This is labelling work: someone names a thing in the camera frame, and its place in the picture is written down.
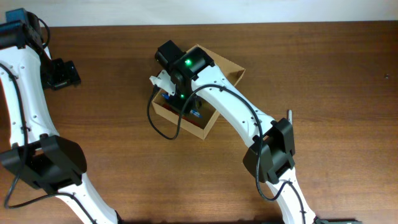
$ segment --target green light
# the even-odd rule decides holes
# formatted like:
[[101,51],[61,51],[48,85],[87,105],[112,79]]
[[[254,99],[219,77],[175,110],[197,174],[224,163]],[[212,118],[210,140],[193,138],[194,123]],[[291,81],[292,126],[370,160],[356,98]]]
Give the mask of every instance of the green light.
[[191,65],[191,64],[192,64],[192,61],[189,60],[189,59],[186,59],[185,64],[186,64],[186,65]]

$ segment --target cable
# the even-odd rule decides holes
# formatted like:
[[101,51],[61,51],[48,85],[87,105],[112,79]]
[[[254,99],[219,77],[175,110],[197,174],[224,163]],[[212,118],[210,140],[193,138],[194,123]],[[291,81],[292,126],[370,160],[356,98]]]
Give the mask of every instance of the cable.
[[39,21],[43,23],[43,25],[45,27],[45,30],[47,31],[47,40],[43,44],[43,49],[45,49],[46,47],[49,46],[50,38],[51,38],[51,32],[50,32],[50,28],[48,27],[48,25],[42,19],[39,18]]
[[21,116],[21,123],[22,123],[22,131],[24,133],[24,152],[22,154],[22,161],[21,161],[21,165],[19,166],[17,173],[14,177],[14,180],[12,181],[11,187],[7,192],[6,198],[4,199],[4,208],[6,209],[15,209],[15,208],[21,208],[24,207],[26,205],[30,205],[32,203],[38,202],[40,200],[46,199],[46,198],[50,198],[50,197],[54,197],[54,196],[67,196],[70,197],[72,200],[74,200],[78,206],[81,208],[81,210],[87,215],[88,219],[92,222],[92,223],[96,223],[96,221],[90,216],[90,214],[87,212],[87,210],[84,208],[84,206],[79,202],[79,200],[72,194],[68,194],[68,193],[54,193],[54,194],[48,194],[48,195],[43,195],[41,197],[29,200],[28,202],[24,202],[24,203],[20,203],[18,205],[9,205],[9,201],[11,199],[11,195],[13,193],[13,191],[15,190],[15,187],[18,183],[18,180],[21,177],[22,174],[22,170],[24,169],[24,164],[27,161],[27,157],[29,155],[28,152],[28,127],[26,126],[26,120],[25,120],[25,114],[24,114],[24,106],[22,104],[22,97],[21,97],[21,91],[19,90],[18,87],[18,83],[17,83],[17,78],[16,76],[14,76],[12,74],[12,72],[2,63],[0,63],[0,67],[6,71],[6,73],[8,74],[8,77],[11,79],[12,83],[14,84],[14,88],[17,94],[17,98],[18,98],[18,106],[19,106],[19,112],[20,112],[20,116]]
[[150,122],[150,125],[155,129],[155,131],[157,131],[157,132],[158,132],[161,136],[163,136],[164,138],[166,138],[166,139],[168,139],[168,140],[174,140],[174,139],[176,139],[177,136],[178,136],[178,134],[179,134],[179,132],[180,132],[181,120],[182,120],[183,112],[185,111],[185,108],[188,106],[189,101],[192,99],[192,97],[193,97],[197,92],[199,92],[200,90],[202,90],[202,89],[204,89],[204,88],[209,88],[209,87],[218,88],[218,89],[220,89],[221,91],[226,91],[227,93],[229,93],[229,94],[235,96],[235,97],[236,97],[237,99],[239,99],[243,104],[245,104],[245,106],[247,106],[247,108],[248,108],[248,109],[250,110],[250,112],[253,114],[253,117],[254,117],[254,119],[256,120],[256,123],[259,124],[259,125],[257,125],[257,127],[258,127],[258,129],[259,129],[260,143],[259,143],[259,149],[258,149],[258,151],[257,151],[257,163],[256,163],[256,176],[255,176],[255,179],[256,179],[257,191],[259,192],[260,196],[261,196],[264,200],[273,202],[273,201],[275,201],[275,200],[277,200],[277,199],[279,198],[279,196],[280,196],[280,194],[282,193],[283,188],[285,187],[285,185],[286,185],[286,184],[289,184],[289,185],[293,188],[293,191],[296,193],[296,196],[297,196],[297,198],[298,198],[298,201],[300,202],[300,206],[301,206],[301,210],[302,210],[301,213],[302,213],[302,216],[303,216],[303,224],[305,224],[305,211],[304,211],[304,208],[303,208],[303,203],[302,203],[302,200],[301,200],[301,198],[300,198],[299,193],[298,193],[297,190],[294,188],[293,183],[291,183],[290,181],[285,181],[285,182],[282,184],[281,188],[279,189],[279,191],[277,192],[277,194],[275,195],[274,198],[267,198],[267,197],[262,193],[261,186],[260,186],[260,180],[259,180],[260,160],[261,160],[261,153],[262,153],[262,136],[263,136],[262,127],[261,127],[261,125],[260,125],[261,122],[260,122],[260,120],[259,120],[259,118],[258,118],[256,112],[254,111],[253,107],[252,107],[242,96],[240,96],[240,95],[238,95],[237,93],[235,93],[235,92],[233,92],[233,91],[227,89],[225,86],[219,86],[219,85],[216,85],[216,84],[207,84],[207,85],[203,85],[203,86],[197,88],[196,90],[194,90],[194,91],[191,93],[191,95],[187,98],[185,104],[182,106],[181,112],[180,112],[180,114],[179,114],[179,116],[178,116],[177,132],[175,133],[174,137],[170,138],[170,137],[166,136],[165,134],[163,134],[162,132],[160,132],[160,131],[154,126],[154,124],[152,123],[152,121],[151,121],[151,119],[150,119],[150,114],[149,114],[150,103],[151,103],[151,101],[153,100],[153,97],[155,96],[156,92],[160,89],[157,85],[155,85],[155,86],[154,86],[154,89],[153,89],[153,91],[152,91],[152,94],[151,94],[151,96],[150,96],[150,98],[149,98],[148,105],[147,105],[147,116],[148,116],[148,120],[149,120],[149,122]]

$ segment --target white background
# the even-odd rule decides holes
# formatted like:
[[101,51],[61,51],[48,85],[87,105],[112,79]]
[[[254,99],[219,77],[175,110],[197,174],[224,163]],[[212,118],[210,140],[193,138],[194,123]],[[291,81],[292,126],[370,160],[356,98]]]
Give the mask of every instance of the white background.
[[398,0],[0,0],[49,26],[398,20]]

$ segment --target black cable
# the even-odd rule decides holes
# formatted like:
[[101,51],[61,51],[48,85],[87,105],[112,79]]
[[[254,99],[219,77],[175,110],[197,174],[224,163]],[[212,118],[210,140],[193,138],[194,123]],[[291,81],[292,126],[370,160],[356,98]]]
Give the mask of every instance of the black cable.
[[48,25],[42,19],[39,18],[39,21],[43,23],[43,25],[45,27],[45,30],[47,31],[47,40],[43,44],[43,49],[45,49],[46,47],[49,46],[50,38],[51,38],[51,32],[50,32],[50,28],[48,27]]
[[185,111],[185,108],[188,106],[189,101],[192,99],[192,97],[193,97],[198,91],[200,91],[200,90],[202,90],[202,89],[204,89],[204,88],[209,88],[209,87],[218,88],[218,89],[220,89],[221,91],[226,91],[227,93],[229,93],[229,94],[235,96],[237,99],[239,99],[243,104],[245,104],[245,105],[247,106],[247,108],[248,108],[248,109],[250,110],[250,112],[253,114],[253,117],[254,117],[256,123],[258,124],[257,127],[258,127],[258,129],[259,129],[260,143],[259,143],[259,149],[258,149],[258,151],[257,151],[257,163],[256,163],[256,176],[255,176],[255,179],[256,179],[257,191],[259,192],[260,196],[261,196],[263,199],[267,200],[267,201],[273,202],[273,201],[275,201],[275,200],[277,200],[277,199],[279,198],[279,196],[280,196],[280,194],[282,193],[282,191],[283,191],[285,185],[286,185],[286,184],[289,184],[289,185],[293,188],[293,190],[296,192],[296,196],[297,196],[297,198],[298,198],[298,200],[299,200],[299,202],[300,202],[300,206],[301,206],[301,210],[302,210],[301,213],[302,213],[302,215],[303,215],[303,224],[305,224],[305,215],[304,215],[305,212],[304,212],[304,209],[303,209],[302,200],[301,200],[301,198],[300,198],[299,193],[296,191],[296,189],[293,187],[293,185],[292,185],[292,183],[291,183],[290,181],[285,181],[285,182],[282,184],[281,188],[279,189],[279,191],[277,192],[277,194],[275,195],[274,198],[267,198],[267,197],[262,193],[261,186],[260,186],[260,180],[259,180],[260,160],[261,160],[261,153],[262,153],[262,136],[263,136],[262,127],[261,127],[261,125],[260,125],[261,122],[260,122],[260,119],[258,118],[256,112],[254,111],[253,107],[252,107],[242,96],[240,96],[240,95],[238,95],[237,93],[235,93],[235,92],[233,92],[233,91],[227,89],[225,86],[219,86],[219,85],[216,85],[216,84],[207,84],[207,85],[203,85],[203,86],[197,88],[196,90],[194,90],[194,91],[191,93],[191,95],[187,98],[185,104],[182,106],[181,112],[180,112],[180,114],[179,114],[179,116],[178,116],[177,132],[175,133],[174,137],[170,138],[170,137],[166,136],[165,134],[163,134],[162,132],[160,132],[160,131],[154,126],[154,124],[152,123],[152,121],[151,121],[151,119],[150,119],[150,114],[149,114],[150,103],[151,103],[151,101],[153,100],[153,97],[155,96],[155,94],[157,93],[157,91],[160,89],[157,85],[155,85],[155,87],[154,87],[154,89],[153,89],[153,91],[152,91],[152,94],[151,94],[151,96],[150,96],[150,98],[149,98],[148,105],[147,105],[147,116],[148,116],[148,120],[149,120],[149,122],[150,122],[150,125],[151,125],[161,136],[163,136],[164,138],[166,138],[166,139],[168,139],[168,140],[174,140],[174,139],[176,139],[177,136],[178,136],[178,134],[179,134],[179,132],[180,132],[181,120],[182,120],[183,112]]
[[90,219],[90,221],[92,223],[96,223],[96,221],[90,216],[90,214],[83,207],[83,205],[79,202],[79,200],[74,195],[68,194],[68,193],[54,193],[54,194],[43,195],[41,197],[29,200],[28,202],[20,203],[18,205],[9,205],[9,201],[11,199],[11,195],[12,195],[13,191],[15,190],[15,187],[16,187],[16,185],[18,183],[18,180],[21,177],[22,170],[24,169],[24,165],[25,165],[27,157],[29,155],[28,147],[27,147],[29,140],[28,140],[28,134],[27,134],[28,127],[26,126],[26,120],[25,120],[25,114],[24,114],[24,106],[22,104],[22,97],[21,97],[21,92],[20,92],[19,87],[18,87],[17,78],[16,78],[16,76],[14,76],[12,74],[12,72],[5,65],[0,63],[0,67],[4,71],[6,71],[6,73],[8,74],[8,77],[11,79],[12,83],[14,84],[14,88],[15,88],[15,91],[16,91],[16,94],[17,94],[17,98],[18,98],[19,112],[20,112],[20,116],[21,116],[21,123],[22,123],[22,127],[21,128],[22,128],[22,131],[24,133],[24,152],[22,154],[21,165],[19,166],[19,168],[17,170],[17,173],[16,173],[16,175],[14,177],[14,180],[12,181],[11,187],[10,187],[10,189],[7,192],[6,198],[4,199],[4,208],[6,208],[6,209],[21,208],[21,207],[24,207],[26,205],[30,205],[30,204],[32,204],[34,202],[38,202],[38,201],[46,199],[46,198],[50,198],[50,197],[54,197],[54,196],[67,196],[67,197],[70,197],[72,200],[74,200],[79,205],[81,210],[87,215],[88,219]]

